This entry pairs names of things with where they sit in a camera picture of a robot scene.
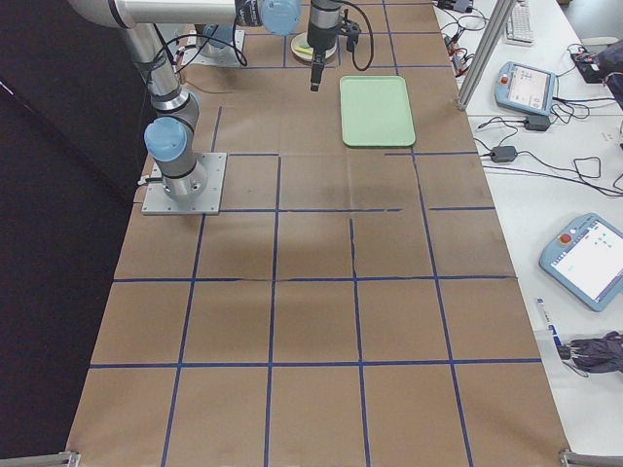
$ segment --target aluminum pole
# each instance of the aluminum pole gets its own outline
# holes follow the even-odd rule
[[[502,32],[502,29],[506,25],[508,16],[515,6],[516,0],[497,0],[495,3],[494,11],[491,14],[491,18],[485,28],[478,49],[474,54],[474,61],[472,62],[465,81],[463,81],[460,91],[457,96],[457,107],[459,110],[465,110],[469,99],[476,90],[476,86],[480,82],[480,78],[485,71],[485,67],[489,62],[489,58],[495,49],[497,39]]]

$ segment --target blue joint cap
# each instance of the blue joint cap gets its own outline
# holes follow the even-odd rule
[[[216,41],[207,39],[210,46],[216,49],[223,49],[232,43],[234,26],[232,24],[208,24],[203,30],[203,35],[216,39]]]
[[[296,29],[301,18],[300,0],[264,0],[260,17],[273,34],[287,36]]]
[[[186,150],[186,129],[171,117],[160,117],[145,129],[145,146],[158,162],[171,162]]]

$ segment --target keyboard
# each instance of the keyboard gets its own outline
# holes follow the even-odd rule
[[[516,46],[529,47],[534,42],[528,0],[517,0],[506,22],[505,36],[508,44]]]

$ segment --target pen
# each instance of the pen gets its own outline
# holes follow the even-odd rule
[[[543,301],[543,299],[536,299],[536,306],[540,310],[541,315],[543,316],[543,319],[545,320],[545,324],[547,325],[547,329],[549,329],[552,332],[552,336],[554,337],[554,344],[556,346],[563,345],[563,343],[561,342],[560,338],[558,337],[558,332],[556,331],[556,326],[554,326],[554,323],[550,319],[549,314],[547,314],[547,311],[545,310],[545,302]]]

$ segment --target metal frame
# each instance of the metal frame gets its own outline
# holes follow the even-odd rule
[[[197,34],[197,31],[191,30],[190,34]],[[242,47],[244,46],[244,31],[241,29],[236,30],[236,48],[239,51],[242,51]],[[194,46],[197,43],[196,37],[189,37],[187,45]],[[184,56],[182,57],[182,66],[186,65],[188,62],[193,60],[193,64],[196,65],[206,65],[206,66],[223,66],[228,68],[236,68],[240,67],[240,63],[236,58],[236,53],[234,49],[231,47],[227,47],[223,49],[223,54],[210,57],[202,54],[197,54],[197,49],[188,49],[184,51]]]
[[[563,467],[572,465],[583,467],[623,467],[623,457],[576,454],[570,450],[563,450],[561,452],[561,463]]]
[[[201,193],[188,198],[172,198],[165,192],[162,182],[151,182],[147,186],[141,212],[145,215],[218,214],[223,196],[227,154],[198,153],[197,163],[202,164],[207,173],[206,186]],[[157,165],[154,165],[150,176],[162,177]]]
[[[515,6],[515,1],[516,0],[497,0],[497,3],[495,3],[494,11],[491,13],[491,18],[487,23],[483,37],[480,40],[480,44],[478,44],[478,49],[476,49],[476,53],[474,54],[474,61],[469,66],[465,81],[463,81],[460,91],[458,92],[457,107],[459,110],[465,110],[467,108],[469,99],[471,99],[472,94],[476,90],[480,78],[485,71],[485,67],[487,66],[487,62],[489,62],[489,58],[494,52],[497,39],[499,39],[508,21],[508,16]]]
[[[0,460],[0,467],[78,467],[79,464],[80,454],[71,451]]]

